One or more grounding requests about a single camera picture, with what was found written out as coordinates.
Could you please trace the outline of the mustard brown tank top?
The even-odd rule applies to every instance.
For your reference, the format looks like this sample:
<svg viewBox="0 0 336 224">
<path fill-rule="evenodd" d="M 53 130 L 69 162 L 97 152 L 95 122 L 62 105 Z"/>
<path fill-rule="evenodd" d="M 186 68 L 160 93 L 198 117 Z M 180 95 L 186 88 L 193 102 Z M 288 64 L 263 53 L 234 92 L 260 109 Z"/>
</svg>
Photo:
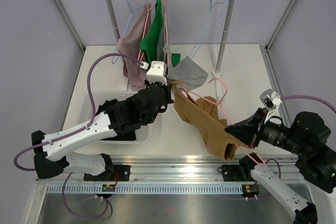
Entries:
<svg viewBox="0 0 336 224">
<path fill-rule="evenodd" d="M 235 158 L 237 138 L 225 132 L 226 120 L 218 118 L 217 106 L 213 97 L 194 100 L 184 94 L 178 82 L 172 84 L 174 109 L 182 121 L 193 125 L 202 136 L 207 151 L 215 157 L 231 161 Z"/>
</svg>

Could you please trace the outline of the green tank top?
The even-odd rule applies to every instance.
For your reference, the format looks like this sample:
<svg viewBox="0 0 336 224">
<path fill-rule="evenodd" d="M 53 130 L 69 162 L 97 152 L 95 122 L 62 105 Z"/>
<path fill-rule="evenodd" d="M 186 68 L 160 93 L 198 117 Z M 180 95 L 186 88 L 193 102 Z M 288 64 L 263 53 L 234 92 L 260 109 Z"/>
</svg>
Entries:
<svg viewBox="0 0 336 224">
<path fill-rule="evenodd" d="M 155 14 L 151 25 L 149 26 L 150 17 L 147 18 L 148 23 L 145 37 L 140 42 L 141 55 L 148 63 L 152 61 L 166 61 L 167 44 L 165 43 L 165 28 L 163 18 L 162 0 L 155 3 Z"/>
</svg>

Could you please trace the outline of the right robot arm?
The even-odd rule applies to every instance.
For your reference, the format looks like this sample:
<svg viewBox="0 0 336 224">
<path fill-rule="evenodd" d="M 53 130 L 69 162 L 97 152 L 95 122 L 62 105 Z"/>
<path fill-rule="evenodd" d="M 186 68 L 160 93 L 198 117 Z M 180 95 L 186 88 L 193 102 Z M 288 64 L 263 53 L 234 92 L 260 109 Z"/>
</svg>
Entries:
<svg viewBox="0 0 336 224">
<path fill-rule="evenodd" d="M 250 148 L 264 141 L 297 155 L 295 166 L 310 186 L 312 202 L 296 194 L 256 153 L 240 159 L 239 176 L 265 187 L 294 223 L 335 223 L 335 151 L 326 145 L 331 130 L 313 112 L 298 113 L 291 127 L 267 120 L 266 113 L 259 108 L 225 131 Z"/>
</svg>

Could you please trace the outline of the black tank top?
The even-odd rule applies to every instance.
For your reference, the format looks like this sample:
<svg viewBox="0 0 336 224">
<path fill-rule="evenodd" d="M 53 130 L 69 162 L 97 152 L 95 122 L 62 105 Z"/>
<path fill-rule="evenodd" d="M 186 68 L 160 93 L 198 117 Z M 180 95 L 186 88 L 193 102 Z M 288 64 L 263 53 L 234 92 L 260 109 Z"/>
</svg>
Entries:
<svg viewBox="0 0 336 224">
<path fill-rule="evenodd" d="M 136 134 L 135 130 L 133 131 L 120 131 L 119 129 L 114 129 L 115 133 L 117 134 L 114 137 L 107 137 L 102 139 L 103 141 L 135 141 Z"/>
</svg>

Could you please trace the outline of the grey tank top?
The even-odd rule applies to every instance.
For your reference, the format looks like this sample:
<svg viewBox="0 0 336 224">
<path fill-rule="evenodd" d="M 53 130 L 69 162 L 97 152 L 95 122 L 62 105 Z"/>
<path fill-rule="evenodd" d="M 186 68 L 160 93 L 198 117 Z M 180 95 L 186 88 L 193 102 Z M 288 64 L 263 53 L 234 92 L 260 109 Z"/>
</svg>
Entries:
<svg viewBox="0 0 336 224">
<path fill-rule="evenodd" d="M 187 90 L 193 90 L 202 86 L 207 80 L 208 73 L 195 63 L 189 56 L 181 58 L 181 54 L 172 53 L 170 45 L 166 43 L 166 24 L 164 17 L 165 8 L 162 7 L 162 27 L 160 28 L 159 38 L 156 46 L 156 60 L 167 60 L 169 54 L 169 62 L 167 64 L 166 77 L 170 81 L 181 81 Z"/>
</svg>

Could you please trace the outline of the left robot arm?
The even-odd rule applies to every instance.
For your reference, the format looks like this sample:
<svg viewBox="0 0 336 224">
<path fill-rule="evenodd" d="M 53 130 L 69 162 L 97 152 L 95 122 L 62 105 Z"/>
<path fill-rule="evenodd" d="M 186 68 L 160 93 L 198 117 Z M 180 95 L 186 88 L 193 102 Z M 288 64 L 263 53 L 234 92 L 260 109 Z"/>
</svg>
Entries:
<svg viewBox="0 0 336 224">
<path fill-rule="evenodd" d="M 136 131 L 152 124 L 174 101 L 171 84 L 147 83 L 146 88 L 123 101 L 113 99 L 98 107 L 93 119 L 53 134 L 32 133 L 34 166 L 39 179 L 62 173 L 83 174 L 85 181 L 116 179 L 110 155 L 87 155 L 75 150 L 101 140 L 136 139 Z"/>
</svg>

